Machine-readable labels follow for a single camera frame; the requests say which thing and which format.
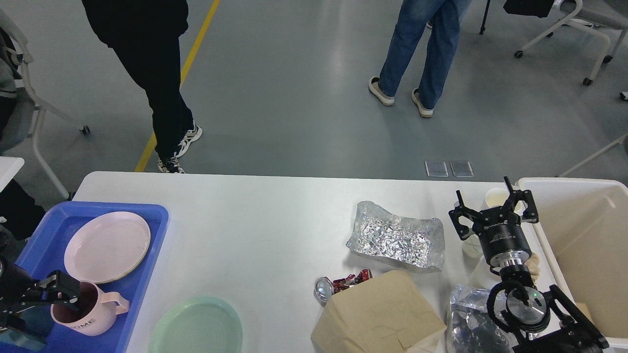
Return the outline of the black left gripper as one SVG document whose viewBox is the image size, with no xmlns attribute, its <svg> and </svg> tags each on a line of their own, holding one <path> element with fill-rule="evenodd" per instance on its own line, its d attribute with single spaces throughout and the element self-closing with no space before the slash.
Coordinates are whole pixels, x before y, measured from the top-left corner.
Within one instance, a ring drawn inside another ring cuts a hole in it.
<svg viewBox="0 0 628 353">
<path fill-rule="evenodd" d="M 0 328 L 25 331 L 26 322 L 14 313 L 34 305 L 62 304 L 80 310 L 81 281 L 61 270 L 36 281 L 27 271 L 2 257 L 0 274 Z"/>
</svg>

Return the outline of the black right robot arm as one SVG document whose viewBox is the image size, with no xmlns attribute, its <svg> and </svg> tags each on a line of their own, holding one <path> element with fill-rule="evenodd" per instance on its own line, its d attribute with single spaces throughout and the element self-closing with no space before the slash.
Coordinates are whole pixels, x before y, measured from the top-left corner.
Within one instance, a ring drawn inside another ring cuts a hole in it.
<svg viewBox="0 0 628 353">
<path fill-rule="evenodd" d="M 601 353 L 608 340 L 557 286 L 539 291 L 526 261 L 532 250 L 522 223 L 539 221 L 530 190 L 515 190 L 504 178 L 509 192 L 501 206 L 473 210 L 457 191 L 449 217 L 462 241 L 478 236 L 485 262 L 500 277 L 489 293 L 488 315 L 502 331 L 513 333 L 516 353 Z"/>
</svg>

